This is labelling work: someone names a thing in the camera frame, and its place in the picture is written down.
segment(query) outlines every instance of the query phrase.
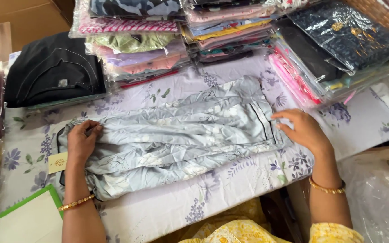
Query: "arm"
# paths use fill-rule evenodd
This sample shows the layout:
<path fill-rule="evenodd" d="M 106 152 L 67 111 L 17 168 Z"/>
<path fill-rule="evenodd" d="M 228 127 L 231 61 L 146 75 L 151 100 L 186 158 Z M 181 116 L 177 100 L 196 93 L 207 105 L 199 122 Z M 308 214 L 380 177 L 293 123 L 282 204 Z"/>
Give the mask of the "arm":
<path fill-rule="evenodd" d="M 87 137 L 85 132 L 93 129 Z M 94 150 L 95 140 L 102 127 L 87 120 L 76 125 L 68 134 L 68 161 L 65 170 L 64 204 L 79 201 L 90 195 L 85 179 L 85 163 Z M 106 232 L 92 200 L 64 211 L 62 243 L 105 243 Z"/>
<path fill-rule="evenodd" d="M 307 147 L 313 153 L 315 165 L 312 178 L 316 184 L 332 189 L 342 186 L 333 146 L 312 116 L 293 109 L 277 112 L 271 118 L 286 118 L 294 124 L 294 129 L 286 124 L 278 124 L 278 128 L 292 141 Z M 344 193 L 330 194 L 311 188 L 310 214 L 312 223 L 336 223 L 352 228 L 351 213 Z"/>

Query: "green bordered card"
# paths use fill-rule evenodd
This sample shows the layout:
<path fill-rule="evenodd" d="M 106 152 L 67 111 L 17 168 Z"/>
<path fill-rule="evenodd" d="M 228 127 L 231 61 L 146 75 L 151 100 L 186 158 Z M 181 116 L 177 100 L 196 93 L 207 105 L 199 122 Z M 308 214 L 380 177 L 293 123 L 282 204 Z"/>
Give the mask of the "green bordered card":
<path fill-rule="evenodd" d="M 60 243 L 61 205 L 55 188 L 47 185 L 0 213 L 0 243 Z"/>

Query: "bedsheet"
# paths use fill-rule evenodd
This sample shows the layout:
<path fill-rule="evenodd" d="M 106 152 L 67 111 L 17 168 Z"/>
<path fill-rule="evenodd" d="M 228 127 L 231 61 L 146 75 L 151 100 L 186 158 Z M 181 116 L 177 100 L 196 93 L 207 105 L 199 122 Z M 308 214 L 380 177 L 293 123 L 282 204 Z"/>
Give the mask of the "bedsheet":
<path fill-rule="evenodd" d="M 7 109 L 0 213 L 49 183 L 60 186 L 55 176 L 47 174 L 47 157 L 51 155 L 52 138 L 67 122 L 174 101 L 243 75 L 261 81 L 262 92 L 274 110 L 298 108 L 263 51 L 203 69 L 190 67 L 185 73 L 111 97 L 42 114 L 24 116 L 21 108 Z M 338 159 L 389 140 L 389 109 L 370 89 L 355 95 L 346 105 L 337 103 L 310 113 L 332 141 Z M 146 243 L 300 180 L 311 174 L 313 163 L 313 155 L 294 144 L 241 158 L 189 180 L 165 181 L 158 188 L 97 203 L 97 210 L 109 243 Z"/>

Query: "cardboard box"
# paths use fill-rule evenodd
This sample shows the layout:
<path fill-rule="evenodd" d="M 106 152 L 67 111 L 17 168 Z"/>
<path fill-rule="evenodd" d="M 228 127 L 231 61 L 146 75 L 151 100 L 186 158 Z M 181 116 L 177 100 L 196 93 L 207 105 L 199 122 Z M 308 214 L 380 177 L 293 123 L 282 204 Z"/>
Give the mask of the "cardboard box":
<path fill-rule="evenodd" d="M 31 41 L 68 31 L 73 8 L 72 0 L 0 0 L 0 23 L 10 22 L 12 50 L 17 52 Z"/>

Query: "gold bangle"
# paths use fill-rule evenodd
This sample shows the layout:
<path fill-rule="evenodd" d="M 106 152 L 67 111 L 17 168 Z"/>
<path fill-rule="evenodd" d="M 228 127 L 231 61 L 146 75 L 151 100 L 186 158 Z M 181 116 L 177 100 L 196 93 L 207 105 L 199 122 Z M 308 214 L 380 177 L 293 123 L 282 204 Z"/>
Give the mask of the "gold bangle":
<path fill-rule="evenodd" d="M 77 206 L 77 205 L 79 205 L 79 204 L 81 204 L 81 203 L 83 203 L 83 202 L 86 202 L 86 201 L 88 201 L 88 200 L 90 200 L 90 199 L 93 199 L 94 197 L 95 197 L 94 194 L 91 194 L 91 195 L 87 196 L 86 198 L 81 199 L 81 200 L 79 200 L 79 201 L 77 201 L 77 202 L 72 202 L 72 203 L 70 203 L 70 204 L 62 205 L 61 207 L 58 208 L 58 210 L 59 210 L 60 212 L 61 212 L 61 211 L 64 211 L 64 210 L 67 210 L 67 209 L 72 208 L 72 207 L 74 207 L 74 206 Z"/>
<path fill-rule="evenodd" d="M 342 186 L 338 189 L 322 187 L 322 186 L 316 184 L 316 182 L 313 181 L 312 177 L 309 178 L 309 182 L 310 182 L 310 185 L 312 185 L 315 189 L 321 190 L 321 191 L 326 192 L 326 193 L 340 194 L 340 193 L 344 193 L 344 191 L 346 189 L 346 183 L 344 183 L 343 180 L 342 180 Z"/>

